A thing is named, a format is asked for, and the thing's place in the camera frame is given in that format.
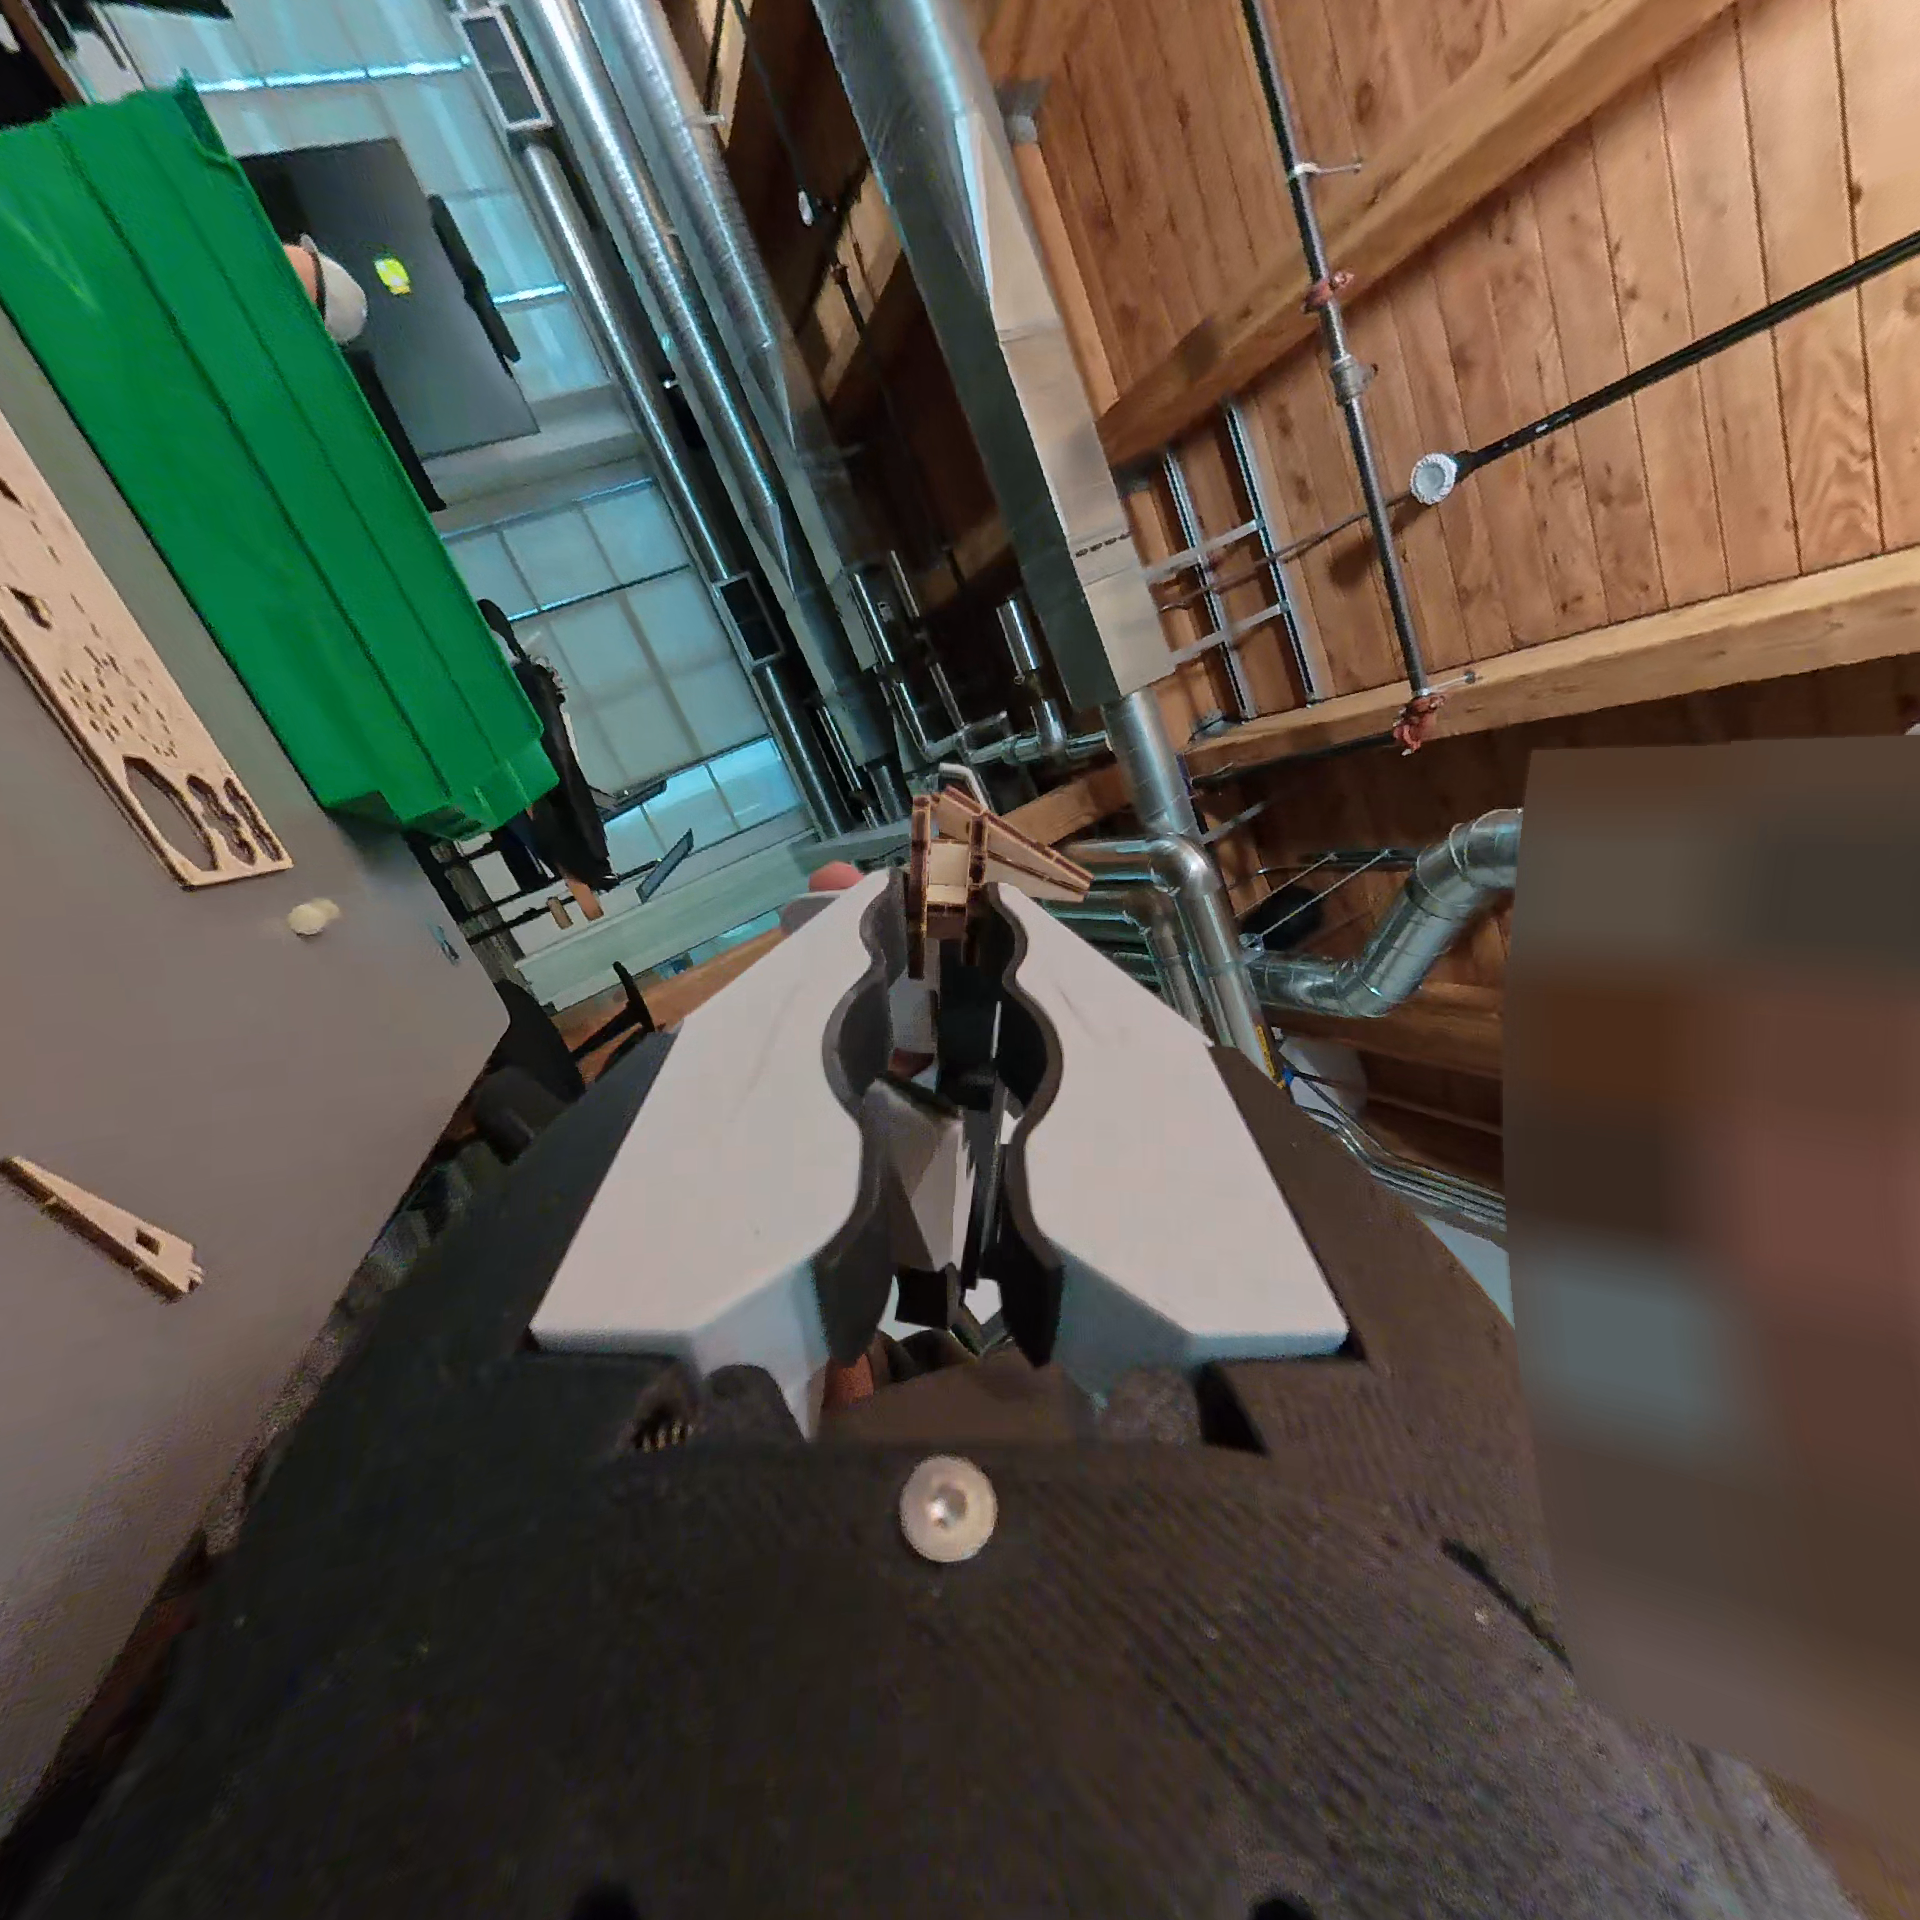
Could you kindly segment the round spiral metal duct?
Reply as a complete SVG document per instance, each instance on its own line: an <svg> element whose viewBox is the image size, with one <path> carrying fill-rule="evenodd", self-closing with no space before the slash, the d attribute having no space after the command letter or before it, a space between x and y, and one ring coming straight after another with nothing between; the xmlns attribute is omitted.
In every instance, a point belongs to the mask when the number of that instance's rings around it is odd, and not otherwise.
<svg viewBox="0 0 1920 1920"><path fill-rule="evenodd" d="M665 380L659 337L644 316L631 279L576 188L564 151L549 132L514 132L508 146L553 243L564 284L583 311L589 337L636 423L644 454L665 506L682 532L708 599L747 673L789 773L818 834L855 829L856 790L843 780L829 737L809 700L809 679L798 660L785 610L743 537L736 516L714 498L700 472L700 442L685 430L679 391Z"/></svg>
<svg viewBox="0 0 1920 1920"><path fill-rule="evenodd" d="M778 470L785 503L829 594L836 629L853 657L855 690L843 697L849 729L862 729L856 758L900 773L897 709L880 676L859 575L882 563L853 492L849 472L830 442L814 381L778 311L766 265L747 232L726 158L676 39L654 2L586 2L601 52L639 157L679 238L708 312L753 412L760 446Z"/></svg>

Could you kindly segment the black rod with white cap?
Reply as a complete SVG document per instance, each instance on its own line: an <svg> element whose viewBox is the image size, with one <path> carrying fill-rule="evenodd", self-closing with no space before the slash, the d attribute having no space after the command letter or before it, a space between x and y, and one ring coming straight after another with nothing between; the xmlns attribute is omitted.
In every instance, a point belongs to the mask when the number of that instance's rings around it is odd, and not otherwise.
<svg viewBox="0 0 1920 1920"><path fill-rule="evenodd" d="M1593 420L1595 414L1608 412L1623 400L1634 400L1640 394L1647 394L1651 389L1681 376L1683 371L1694 371L1704 362L1716 361L1718 356L1741 348L1747 341L1757 341L1764 335L1770 335L1778 326L1795 322L1829 301L1841 299L1845 294L1864 290L1867 281L1892 271L1900 271L1907 264L1915 264L1915 258L1918 258L1918 232L1913 230L1900 240L1860 256L1847 267L1834 271L1825 277L1816 277L1813 281L1795 290L1791 294L1769 301L1760 311L1751 311L1737 322L1725 322L1703 335L1699 339L1687 341L1683 348L1673 348L1660 356L1642 369L1623 371L1616 380L1599 387L1595 391L1568 400L1559 407L1504 434L1501 439L1487 446L1475 446L1458 453L1426 453L1415 460L1414 470L1408 472L1404 492L1396 494L1390 505L1391 506L1415 505L1420 510L1439 506L1470 474L1481 472L1484 467L1491 467L1496 461L1504 461L1515 453L1523 453L1556 434L1574 428L1583 420Z"/></svg>

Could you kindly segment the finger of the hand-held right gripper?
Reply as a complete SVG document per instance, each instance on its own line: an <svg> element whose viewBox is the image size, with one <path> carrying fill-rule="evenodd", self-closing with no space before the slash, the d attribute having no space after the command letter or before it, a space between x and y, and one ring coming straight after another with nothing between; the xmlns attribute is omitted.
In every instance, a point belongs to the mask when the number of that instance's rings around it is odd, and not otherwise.
<svg viewBox="0 0 1920 1920"><path fill-rule="evenodd" d="M859 1109L879 1150L879 1203L894 1269L958 1269L974 1214L974 1160L961 1110L938 1092L882 1076Z"/></svg>

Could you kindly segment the wooden gear hub assembly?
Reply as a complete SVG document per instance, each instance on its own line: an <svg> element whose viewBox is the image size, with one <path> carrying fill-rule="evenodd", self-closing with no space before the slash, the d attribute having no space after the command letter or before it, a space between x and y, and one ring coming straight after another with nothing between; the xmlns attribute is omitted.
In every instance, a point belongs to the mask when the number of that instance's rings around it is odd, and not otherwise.
<svg viewBox="0 0 1920 1920"><path fill-rule="evenodd" d="M1041 902L1081 902L1091 881L1090 868L1013 829L961 787L918 795L903 878L908 968L924 974L930 945L966 943L974 909L991 885Z"/></svg>

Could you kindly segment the notched wooden strip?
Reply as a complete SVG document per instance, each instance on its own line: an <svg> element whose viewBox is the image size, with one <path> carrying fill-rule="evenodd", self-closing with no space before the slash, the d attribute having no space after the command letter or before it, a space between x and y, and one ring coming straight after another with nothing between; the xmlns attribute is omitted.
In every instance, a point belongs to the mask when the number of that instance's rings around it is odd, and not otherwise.
<svg viewBox="0 0 1920 1920"><path fill-rule="evenodd" d="M2 1160L2 1176L152 1293L177 1303L204 1285L189 1241L18 1155Z"/></svg>

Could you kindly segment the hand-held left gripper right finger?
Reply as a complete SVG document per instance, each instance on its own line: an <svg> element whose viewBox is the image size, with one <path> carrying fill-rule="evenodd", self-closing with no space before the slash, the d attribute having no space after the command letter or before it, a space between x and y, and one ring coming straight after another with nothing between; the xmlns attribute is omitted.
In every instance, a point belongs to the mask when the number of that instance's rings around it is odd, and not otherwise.
<svg viewBox="0 0 1920 1920"><path fill-rule="evenodd" d="M1224 1078L1243 1058L1021 890L990 900L1010 1121L981 1271L1021 1355L1097 1399L1142 1369L1335 1355L1348 1314Z"/></svg>

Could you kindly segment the wooden sheet with gear parts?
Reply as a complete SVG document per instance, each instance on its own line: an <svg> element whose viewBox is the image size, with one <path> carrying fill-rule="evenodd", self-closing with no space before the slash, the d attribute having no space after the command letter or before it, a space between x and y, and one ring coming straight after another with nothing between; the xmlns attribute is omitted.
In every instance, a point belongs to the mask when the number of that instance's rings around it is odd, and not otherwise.
<svg viewBox="0 0 1920 1920"><path fill-rule="evenodd" d="M2 638L4 653L185 890L292 868L281 839L9 422Z"/></svg>

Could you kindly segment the sprinkler pipe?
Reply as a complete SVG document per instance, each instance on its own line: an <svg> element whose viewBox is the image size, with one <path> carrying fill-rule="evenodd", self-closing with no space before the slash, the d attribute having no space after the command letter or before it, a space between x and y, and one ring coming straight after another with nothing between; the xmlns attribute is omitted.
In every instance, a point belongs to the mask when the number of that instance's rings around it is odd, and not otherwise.
<svg viewBox="0 0 1920 1920"><path fill-rule="evenodd" d="M1261 100L1277 135L1277 150L1299 238L1306 272L1305 312L1319 326L1329 358L1333 400L1348 428L1348 446L1357 470L1357 487L1364 505L1367 530L1374 541L1385 605L1404 665L1406 704L1391 725L1390 737L1401 756L1419 756L1427 745L1439 709L1443 706L1443 694L1427 670L1427 659L1419 639L1419 622L1404 581L1398 541L1390 520L1378 449L1367 420L1367 391L1374 375L1357 361L1357 351L1349 339L1348 318L1343 311L1343 287L1348 284L1348 277L1333 267L1314 202L1314 181L1320 181L1324 170L1299 144L1273 28L1267 22L1265 6L1243 2L1240 13L1254 51Z"/></svg>

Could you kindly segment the vertical silver pipe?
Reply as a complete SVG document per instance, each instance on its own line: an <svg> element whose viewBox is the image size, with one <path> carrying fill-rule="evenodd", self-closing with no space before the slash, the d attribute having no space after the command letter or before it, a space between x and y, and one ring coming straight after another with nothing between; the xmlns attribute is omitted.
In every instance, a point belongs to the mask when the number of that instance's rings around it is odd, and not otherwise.
<svg viewBox="0 0 1920 1920"><path fill-rule="evenodd" d="M1200 841L1184 765L1165 732L1155 690L1142 687L1106 704L1101 722L1132 807L1145 829L1106 852L1106 872L1139 883L1152 881L1172 898L1217 1042L1234 1047L1267 1078L1277 1078L1272 1038L1246 970L1224 881Z"/></svg>

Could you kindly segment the rectangular metal duct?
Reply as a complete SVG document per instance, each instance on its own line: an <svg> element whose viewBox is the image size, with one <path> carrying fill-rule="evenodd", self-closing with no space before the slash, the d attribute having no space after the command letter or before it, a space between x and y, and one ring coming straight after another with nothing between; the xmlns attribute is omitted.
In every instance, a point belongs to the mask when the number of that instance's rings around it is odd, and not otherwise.
<svg viewBox="0 0 1920 1920"><path fill-rule="evenodd" d="M1172 653L978 41L958 6L814 13L1065 700L1112 722Z"/></svg>

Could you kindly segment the grey desk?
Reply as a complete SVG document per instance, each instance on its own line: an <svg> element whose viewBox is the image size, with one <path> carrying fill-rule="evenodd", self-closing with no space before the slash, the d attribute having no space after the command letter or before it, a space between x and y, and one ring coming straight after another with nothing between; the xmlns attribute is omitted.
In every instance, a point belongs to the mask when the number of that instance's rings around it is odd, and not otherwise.
<svg viewBox="0 0 1920 1920"><path fill-rule="evenodd" d="M4 1183L18 1821L506 1016L402 841L326 816L17 329L4 420L289 847L182 890L4 660L4 1154L189 1241L167 1303ZM341 919L299 939L287 913Z"/></svg>

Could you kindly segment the dark wall panel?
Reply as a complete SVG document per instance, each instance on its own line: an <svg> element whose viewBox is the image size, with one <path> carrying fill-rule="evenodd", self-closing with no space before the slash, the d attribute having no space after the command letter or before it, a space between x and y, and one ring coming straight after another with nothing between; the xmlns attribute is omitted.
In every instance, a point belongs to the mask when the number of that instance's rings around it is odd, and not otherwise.
<svg viewBox="0 0 1920 1920"><path fill-rule="evenodd" d="M446 198L394 137L243 157L273 228L300 232L370 301L372 351L420 460L438 461L536 430L518 345Z"/></svg>

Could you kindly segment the green plastic bin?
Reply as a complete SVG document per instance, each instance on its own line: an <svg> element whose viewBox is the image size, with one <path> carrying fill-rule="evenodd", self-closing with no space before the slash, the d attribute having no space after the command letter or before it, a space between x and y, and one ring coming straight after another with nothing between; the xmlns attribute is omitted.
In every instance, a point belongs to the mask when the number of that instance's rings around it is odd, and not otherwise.
<svg viewBox="0 0 1920 1920"><path fill-rule="evenodd" d="M543 721L189 82L2 137L4 311L330 812L556 789Z"/></svg>

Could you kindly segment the silver elbow duct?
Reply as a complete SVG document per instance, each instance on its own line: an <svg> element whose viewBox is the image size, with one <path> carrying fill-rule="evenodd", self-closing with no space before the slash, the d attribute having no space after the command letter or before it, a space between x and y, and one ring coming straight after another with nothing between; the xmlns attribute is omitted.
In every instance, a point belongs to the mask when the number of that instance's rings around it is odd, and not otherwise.
<svg viewBox="0 0 1920 1920"><path fill-rule="evenodd" d="M1523 809L1457 823L1415 855L1367 948L1348 960L1258 956L1243 970L1261 1006L1335 1021L1390 1016L1520 878Z"/></svg>

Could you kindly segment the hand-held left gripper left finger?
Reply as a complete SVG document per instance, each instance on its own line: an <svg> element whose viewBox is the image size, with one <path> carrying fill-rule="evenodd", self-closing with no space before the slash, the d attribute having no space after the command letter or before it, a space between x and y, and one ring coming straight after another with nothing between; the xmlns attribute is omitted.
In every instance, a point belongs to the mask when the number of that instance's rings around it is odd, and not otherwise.
<svg viewBox="0 0 1920 1920"><path fill-rule="evenodd" d="M682 1022L536 1310L543 1353L753 1366L823 1407L893 1285L862 1104L904 968L900 876L871 873Z"/></svg>

